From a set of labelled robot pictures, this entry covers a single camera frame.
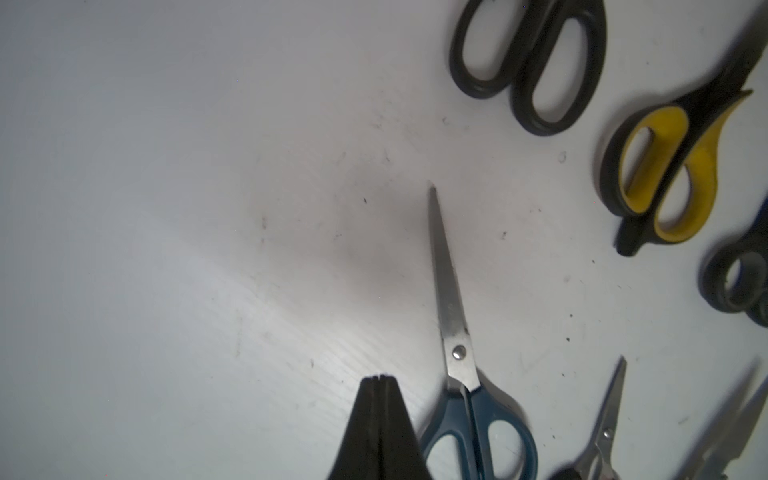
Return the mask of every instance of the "black scissors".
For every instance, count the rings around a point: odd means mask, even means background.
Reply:
[[[619,422],[621,393],[624,391],[624,377],[627,375],[627,360],[619,359],[614,378],[594,426],[589,446],[573,466],[554,474],[552,480],[618,480],[619,476],[611,467],[611,449],[614,446],[616,425]]]
[[[728,270],[741,262],[732,288],[727,288]],[[755,323],[768,328],[768,198],[752,227],[736,242],[715,253],[702,270],[701,295],[725,313],[746,310]]]
[[[512,86],[512,111],[520,125],[534,135],[546,137],[566,130],[581,116],[600,81],[605,59],[607,27],[603,0],[528,0],[520,27],[507,49],[496,75],[489,80],[472,76],[464,63],[464,40],[469,23],[482,0],[469,0],[458,19],[451,42],[449,67],[456,85],[474,98],[490,98]],[[547,66],[563,24],[578,20],[587,31],[587,64],[576,98],[558,121],[546,121],[533,106],[533,92]]]

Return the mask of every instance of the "black object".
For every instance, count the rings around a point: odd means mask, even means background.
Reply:
[[[464,63],[464,40],[469,23],[482,0],[469,0],[458,20],[451,42],[449,67],[456,85],[474,98],[490,98],[509,85],[512,111],[523,128],[546,137],[562,132],[584,112],[598,87],[603,71],[607,26],[603,0],[557,0],[549,15],[548,0],[531,0],[523,8],[525,14],[507,50],[502,66],[489,80],[472,76]],[[554,122],[541,118],[533,106],[533,92],[557,43],[563,24],[569,18],[578,20],[587,32],[587,64],[576,98],[563,117]]]
[[[432,480],[392,376],[360,381],[329,480]]]
[[[741,271],[729,291],[726,276],[737,260]],[[746,311],[755,323],[768,328],[768,198],[752,227],[712,256],[702,271],[700,287],[712,307],[725,313]]]
[[[600,193],[606,207],[623,217],[616,251],[635,255],[645,243],[681,243],[707,222],[717,195],[717,145],[728,116],[752,91],[742,91],[768,45],[768,2],[755,11],[720,70],[699,88],[631,115],[617,129],[605,151]],[[650,143],[628,185],[621,178],[624,158],[635,136],[645,129]],[[667,192],[685,167],[690,194],[674,223],[659,219]]]

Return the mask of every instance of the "finger hole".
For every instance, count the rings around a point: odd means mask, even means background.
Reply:
[[[458,441],[453,435],[446,435],[435,443],[427,458],[427,469],[435,480],[462,480]]]
[[[559,121],[573,104],[584,80],[587,49],[587,31],[569,18],[533,91],[534,109],[543,120]]]
[[[482,2],[464,40],[464,65],[480,80],[496,76],[520,25],[524,2]]]
[[[653,142],[654,132],[648,127],[641,128],[632,137],[624,158],[621,160],[621,184],[624,186],[625,192],[629,191],[632,179],[637,174],[637,169]]]
[[[725,289],[728,301],[739,310],[753,305],[766,281],[766,261],[757,252],[739,255],[728,269]]]
[[[488,427],[488,441],[496,478],[516,478],[525,460],[525,450],[515,427],[507,422],[493,422]]]

